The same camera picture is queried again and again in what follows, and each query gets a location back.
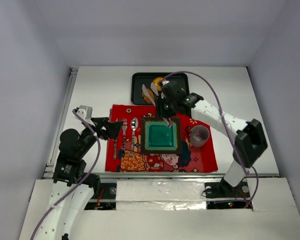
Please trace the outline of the brown oval bread roll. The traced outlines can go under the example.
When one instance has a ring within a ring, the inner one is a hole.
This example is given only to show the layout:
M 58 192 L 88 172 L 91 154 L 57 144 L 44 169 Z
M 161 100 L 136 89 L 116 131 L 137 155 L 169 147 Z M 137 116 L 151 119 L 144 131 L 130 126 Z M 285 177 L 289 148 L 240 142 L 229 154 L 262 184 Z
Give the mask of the brown oval bread roll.
M 144 92 L 142 92 L 142 98 L 144 99 L 144 101 L 145 101 L 147 104 L 152 105 L 153 102 L 155 102 L 154 94 L 153 94 L 153 92 L 152 92 L 149 88 L 147 89 L 147 92 L 148 92 L 148 95 L 149 95 L 150 97 L 148 97 L 147 95 L 145 95 Z

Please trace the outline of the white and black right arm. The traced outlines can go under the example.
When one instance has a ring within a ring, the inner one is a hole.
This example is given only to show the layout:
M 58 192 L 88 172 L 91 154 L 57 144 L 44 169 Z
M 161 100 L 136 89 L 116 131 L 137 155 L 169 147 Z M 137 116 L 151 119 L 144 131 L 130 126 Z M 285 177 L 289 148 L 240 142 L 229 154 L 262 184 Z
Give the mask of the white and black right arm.
M 159 118 L 154 121 L 154 126 L 150 126 L 148 122 L 142 123 L 141 152 L 178 153 L 180 144 L 177 141 L 181 137 L 177 134 L 180 131 L 175 121 L 168 117 L 191 110 L 195 117 L 228 136 L 233 147 L 233 162 L 226 174 L 220 182 L 207 184 L 204 190 L 209 199 L 229 198 L 268 147 L 261 123 L 256 119 L 237 119 L 223 112 L 220 106 L 212 106 L 196 93 L 186 95 L 174 81 L 163 80 L 160 86 L 161 93 L 156 97 Z

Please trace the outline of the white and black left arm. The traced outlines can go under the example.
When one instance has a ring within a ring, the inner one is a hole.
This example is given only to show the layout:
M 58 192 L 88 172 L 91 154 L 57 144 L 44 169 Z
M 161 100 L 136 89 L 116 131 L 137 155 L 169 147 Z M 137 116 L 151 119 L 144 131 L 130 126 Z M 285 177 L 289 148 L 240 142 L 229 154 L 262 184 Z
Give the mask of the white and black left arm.
M 101 140 L 116 140 L 124 123 L 110 122 L 107 117 L 82 123 L 82 132 L 70 128 L 60 135 L 48 207 L 30 237 L 32 240 L 69 240 L 87 203 L 100 192 L 100 176 L 91 170 L 85 172 L 84 156 Z

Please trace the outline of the orange glazed donut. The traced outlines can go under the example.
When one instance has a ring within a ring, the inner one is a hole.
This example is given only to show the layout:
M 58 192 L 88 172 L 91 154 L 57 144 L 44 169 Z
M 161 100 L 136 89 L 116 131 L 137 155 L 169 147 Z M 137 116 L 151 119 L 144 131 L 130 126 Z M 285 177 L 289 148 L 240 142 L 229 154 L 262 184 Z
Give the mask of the orange glazed donut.
M 157 77 L 152 81 L 152 85 L 155 86 L 156 90 L 158 92 L 162 91 L 162 82 L 164 78 L 163 77 Z

